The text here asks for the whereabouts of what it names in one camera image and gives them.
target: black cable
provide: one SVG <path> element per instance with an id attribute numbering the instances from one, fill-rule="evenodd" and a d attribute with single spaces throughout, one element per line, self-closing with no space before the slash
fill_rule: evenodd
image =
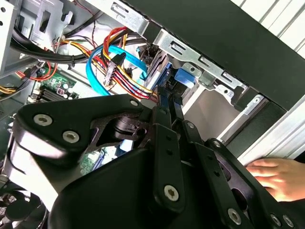
<path id="1" fill-rule="evenodd" d="M 118 35 L 118 38 L 122 37 L 123 35 L 127 34 L 128 31 L 123 31 Z M 128 40 L 126 42 L 126 45 L 132 45 L 132 44 L 137 44 L 137 43 L 144 43 L 146 42 L 145 39 L 133 39 L 133 40 Z M 52 62 L 52 63 L 58 63 L 58 64 L 72 64 L 74 63 L 82 63 L 82 62 L 86 62 L 87 57 L 84 54 L 81 55 L 77 55 L 74 56 L 74 58 L 72 56 L 69 55 L 61 55 L 61 54 L 57 54 L 57 53 L 52 53 L 52 52 L 48 52 L 45 51 L 43 49 L 40 49 L 39 52 L 34 52 L 34 51 L 30 51 L 22 46 L 20 46 L 20 44 L 18 44 L 14 39 L 12 39 L 10 46 L 12 49 L 24 53 L 30 57 L 33 57 L 35 59 L 39 59 L 42 61 L 46 61 L 46 62 Z"/>
<path id="2" fill-rule="evenodd" d="M 125 30 L 123 30 L 122 32 L 120 32 L 120 33 L 116 36 L 115 39 L 116 39 L 116 40 L 119 40 L 119 43 L 120 43 L 120 39 L 121 39 L 124 35 L 126 35 L 126 34 L 128 34 L 128 33 L 130 33 L 130 32 L 131 32 L 130 29 L 125 29 Z M 104 57 L 103 49 L 101 50 L 101 60 L 103 61 L 104 65 L 108 68 L 108 63 L 107 63 L 107 61 L 106 61 L 106 59 L 105 59 L 105 57 Z"/>
<path id="3" fill-rule="evenodd" d="M 72 30 L 71 32 L 66 33 L 65 37 L 69 38 L 69 37 L 77 34 L 79 31 L 83 30 L 84 28 L 86 28 L 87 26 L 89 26 L 90 24 L 95 22 L 97 19 L 99 19 L 103 14 L 104 13 L 101 12 L 101 11 L 97 12 L 89 20 L 87 20 L 84 24 L 80 25 L 79 27 L 77 27 L 76 29 Z"/>
<path id="4" fill-rule="evenodd" d="M 126 81 L 129 82 L 129 80 L 127 79 L 127 77 L 124 76 L 123 74 L 121 74 L 120 71 L 118 71 L 118 74 L 120 75 L 120 77 L 124 78 Z M 146 91 L 142 90 L 141 88 L 137 87 L 136 85 L 133 85 L 132 87 L 136 87 L 136 89 L 134 89 L 134 90 L 138 90 L 138 91 L 140 91 L 140 92 L 146 94 L 147 96 L 150 96 L 150 94 L 151 94 L 150 92 L 146 92 Z"/>

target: screw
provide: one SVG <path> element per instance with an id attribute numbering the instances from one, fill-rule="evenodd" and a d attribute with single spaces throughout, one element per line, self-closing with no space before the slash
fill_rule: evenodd
<path id="1" fill-rule="evenodd" d="M 62 138 L 69 143 L 76 143 L 80 140 L 80 136 L 74 131 L 66 131 L 62 134 Z"/>
<path id="2" fill-rule="evenodd" d="M 230 219 L 236 224 L 236 225 L 241 225 L 242 219 L 240 218 L 239 214 L 237 211 L 233 208 L 228 209 L 228 215 Z"/>
<path id="3" fill-rule="evenodd" d="M 34 122 L 41 126 L 48 126 L 53 123 L 53 120 L 46 114 L 37 114 L 34 116 Z"/>
<path id="4" fill-rule="evenodd" d="M 134 101 L 134 100 L 130 100 L 130 103 L 132 104 L 132 105 L 134 105 L 134 106 L 138 106 L 139 104 L 136 102 L 136 101 Z"/>
<path id="5" fill-rule="evenodd" d="M 261 101 L 261 99 L 260 98 L 255 98 L 254 99 L 254 102 L 257 104 L 257 103 L 259 103 Z"/>
<path id="6" fill-rule="evenodd" d="M 220 147 L 221 147 L 221 145 L 220 145 L 220 143 L 219 143 L 219 142 L 217 142 L 217 141 L 213 141 L 213 143 L 214 143 L 214 145 L 215 145 L 216 147 L 218 147 L 218 148 L 220 148 Z"/>
<path id="7" fill-rule="evenodd" d="M 189 126 L 189 128 L 191 128 L 191 129 L 194 129 L 195 128 L 195 126 L 194 126 L 194 124 L 193 123 L 187 123 L 187 125 Z"/>
<path id="8" fill-rule="evenodd" d="M 290 220 L 290 218 L 289 218 L 288 216 L 283 215 L 283 218 L 284 218 L 284 220 L 285 220 L 286 224 L 288 224 L 288 226 L 290 226 L 291 228 L 293 228 L 293 227 L 294 227 L 293 222 Z"/>
<path id="9" fill-rule="evenodd" d="M 278 225 L 279 227 L 282 225 L 280 220 L 274 215 L 274 214 L 271 214 L 271 219 L 273 220 L 273 222 Z"/>
<path id="10" fill-rule="evenodd" d="M 179 199 L 179 193 L 177 189 L 171 185 L 166 185 L 164 187 L 164 194 L 169 200 L 173 202 L 176 202 Z"/>

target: orange wire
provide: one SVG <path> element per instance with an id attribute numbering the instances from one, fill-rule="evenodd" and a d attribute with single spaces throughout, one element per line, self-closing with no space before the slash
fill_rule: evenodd
<path id="1" fill-rule="evenodd" d="M 50 78 L 52 78 L 52 77 L 55 75 L 56 70 L 57 70 L 57 64 L 55 64 L 53 73 L 52 73 L 50 76 L 48 76 L 48 77 L 46 77 L 46 78 L 43 78 L 43 79 L 41 79 L 41 78 L 35 78 L 35 80 L 36 80 L 36 81 L 49 80 Z"/>

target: black plastic part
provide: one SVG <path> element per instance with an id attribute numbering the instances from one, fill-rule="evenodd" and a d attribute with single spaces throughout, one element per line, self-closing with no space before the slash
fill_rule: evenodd
<path id="1" fill-rule="evenodd" d="M 257 94 L 256 90 L 248 88 L 247 91 L 245 91 L 242 96 L 232 104 L 236 110 L 242 112 Z"/>
<path id="2" fill-rule="evenodd" d="M 198 182 L 197 169 L 182 164 L 188 203 L 175 220 L 159 220 L 148 205 L 153 197 L 153 153 L 135 149 L 67 186 L 56 199 L 49 217 L 49 229 L 212 228 L 206 210 L 206 184 Z"/>
<path id="3" fill-rule="evenodd" d="M 303 97 L 305 60 L 233 2 L 125 2 L 285 110 Z"/>
<path id="4" fill-rule="evenodd" d="M 115 56 L 111 59 L 111 61 L 112 61 L 113 63 L 115 63 L 116 66 L 121 66 L 121 65 L 124 63 L 125 57 L 126 57 L 126 53 L 125 53 L 125 52 L 122 52 L 121 54 L 115 55 Z"/>
<path id="5" fill-rule="evenodd" d="M 67 100 L 30 104 L 17 112 L 16 124 L 13 127 L 14 137 L 19 143 L 23 138 L 34 134 L 37 136 L 37 141 L 41 141 L 41 146 L 44 146 L 45 150 L 37 149 L 36 144 L 27 144 L 26 147 L 30 152 L 48 158 L 57 165 L 75 165 L 84 152 L 92 152 L 102 147 L 97 146 L 97 143 L 111 120 L 140 115 L 143 106 L 137 101 L 135 102 L 138 106 L 134 106 L 131 104 L 131 100 L 135 101 L 129 95 L 114 95 L 77 99 L 73 100 L 73 103 Z M 37 114 L 50 116 L 53 120 L 52 124 L 49 126 L 36 124 L 33 118 Z M 63 139 L 63 133 L 69 130 L 80 136 L 78 142 L 71 144 Z M 52 154 L 48 151 L 52 147 L 57 149 L 56 160 L 52 159 Z"/>
<path id="6" fill-rule="evenodd" d="M 236 157 L 217 139 L 209 139 L 205 146 L 213 149 L 222 167 L 230 171 L 231 179 L 228 181 L 231 190 L 238 190 L 242 198 L 235 196 L 239 206 L 244 209 L 255 228 L 278 228 L 270 215 L 275 215 L 281 222 L 281 228 L 289 228 L 283 220 L 284 208 L 260 185 Z M 293 222 L 296 228 L 302 228 L 304 220 Z"/>
<path id="7" fill-rule="evenodd" d="M 239 157 L 284 114 L 285 110 L 268 102 L 252 119 L 248 120 L 235 135 L 227 141 L 226 147 L 235 157 Z"/>
<path id="8" fill-rule="evenodd" d="M 31 77 L 31 68 L 28 68 L 27 70 L 24 71 L 24 78 L 30 79 Z"/>
<path id="9" fill-rule="evenodd" d="M 183 121 L 184 132 L 189 143 L 188 147 L 195 153 L 194 158 L 197 159 L 193 161 L 193 164 L 202 170 L 201 174 L 207 181 L 207 188 L 212 193 L 211 199 L 214 203 L 210 211 L 213 212 L 217 219 L 220 219 L 214 222 L 214 226 L 221 228 L 225 224 L 228 228 L 234 227 L 235 224 L 227 212 L 228 209 L 232 208 L 236 210 L 243 222 L 240 228 L 253 228 L 251 223 L 246 220 L 246 216 L 239 209 L 213 150 L 203 146 L 203 141 L 200 138 L 197 128 L 195 126 L 192 127 L 189 126 L 188 121 Z"/>

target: black wire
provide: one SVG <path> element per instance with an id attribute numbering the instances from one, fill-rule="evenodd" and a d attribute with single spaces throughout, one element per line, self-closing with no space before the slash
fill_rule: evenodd
<path id="1" fill-rule="evenodd" d="M 144 38 L 137 38 L 137 39 L 132 39 L 132 40 L 126 41 L 125 45 L 142 44 L 142 43 L 147 43 L 147 41 Z M 120 44 L 120 40 L 115 40 L 112 43 L 112 45 L 119 45 L 119 44 Z"/>
<path id="2" fill-rule="evenodd" d="M 115 78 L 116 80 L 120 81 L 121 84 L 123 84 L 123 86 L 131 93 L 131 94 L 134 94 L 136 95 L 126 84 L 123 80 L 121 80 L 119 77 L 116 77 Z"/>
<path id="3" fill-rule="evenodd" d="M 127 79 L 127 77 L 124 76 L 123 74 L 121 74 L 120 71 L 118 71 L 118 74 L 120 75 L 120 77 L 123 77 L 126 81 L 129 82 L 129 80 Z M 139 90 L 140 92 L 145 93 L 147 96 L 150 96 L 150 94 L 151 94 L 150 92 L 146 92 L 146 91 L 142 90 L 141 88 L 137 87 L 137 86 L 134 85 L 134 84 L 132 85 L 132 87 L 136 87 L 136 90 Z"/>
<path id="4" fill-rule="evenodd" d="M 79 31 L 83 30 L 84 28 L 86 28 L 87 26 L 91 25 L 93 22 L 95 22 L 97 19 L 99 19 L 104 13 L 99 11 L 96 14 L 94 14 L 92 16 L 92 18 L 90 18 L 89 20 L 87 20 L 84 24 L 80 25 L 79 27 L 77 27 L 76 29 L 72 30 L 71 32 L 68 32 L 65 34 L 66 38 L 69 38 L 75 34 L 77 34 Z"/>
<path id="5" fill-rule="evenodd" d="M 123 31 L 122 33 L 119 34 L 119 36 L 123 36 L 127 33 L 127 31 Z M 137 43 L 144 43 L 146 42 L 145 39 L 133 39 L 133 40 L 128 40 L 126 42 L 126 45 L 132 45 L 132 44 L 137 44 Z M 72 63 L 82 63 L 87 61 L 87 57 L 84 54 L 77 55 L 77 56 L 69 56 L 69 55 L 61 55 L 57 53 L 52 53 L 45 51 L 43 49 L 40 49 L 40 52 L 34 52 L 30 51 L 26 48 L 21 47 L 14 39 L 11 41 L 10 46 L 12 49 L 24 53 L 30 57 L 33 57 L 35 59 L 39 59 L 42 61 L 46 62 L 52 62 L 52 63 L 58 63 L 58 64 L 72 64 Z"/>
<path id="6" fill-rule="evenodd" d="M 128 34 L 128 33 L 131 33 L 131 30 L 130 30 L 130 29 L 125 29 L 125 30 L 123 30 L 122 32 L 120 32 L 120 33 L 117 35 L 116 40 L 119 40 L 119 43 L 120 43 L 120 39 L 121 39 L 124 35 L 126 35 L 126 34 Z M 107 61 L 106 61 L 106 59 L 105 59 L 105 56 L 104 56 L 104 54 L 103 54 L 103 49 L 101 50 L 101 60 L 103 61 L 104 65 L 108 68 L 108 63 L 107 63 Z"/>

